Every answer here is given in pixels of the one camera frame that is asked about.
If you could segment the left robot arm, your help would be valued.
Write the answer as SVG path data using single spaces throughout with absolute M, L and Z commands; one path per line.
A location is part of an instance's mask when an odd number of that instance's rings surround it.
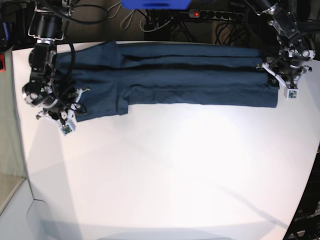
M 268 56 L 260 67 L 285 88 L 296 90 L 301 76 L 311 70 L 306 63 L 316 56 L 313 41 L 299 30 L 294 15 L 277 0 L 247 0 L 246 3 L 258 16 L 268 16 L 268 24 L 274 28 L 279 43 L 277 55 Z

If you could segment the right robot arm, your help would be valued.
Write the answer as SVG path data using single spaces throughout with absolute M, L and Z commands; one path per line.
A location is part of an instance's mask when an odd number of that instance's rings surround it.
M 65 38 L 68 24 L 63 18 L 55 15 L 56 9 L 62 15 L 70 17 L 73 12 L 72 0 L 49 0 L 47 7 L 42 2 L 35 3 L 34 14 L 28 29 L 28 35 L 36 40 L 29 54 L 31 68 L 29 82 L 22 88 L 24 101 L 32 107 L 40 107 L 44 114 L 54 120 L 61 120 L 62 114 L 76 113 L 84 115 L 86 107 L 81 104 L 80 91 L 71 81 L 71 73 L 75 65 L 75 49 L 70 44 L 71 61 L 67 73 L 58 78 L 56 75 L 57 41 Z

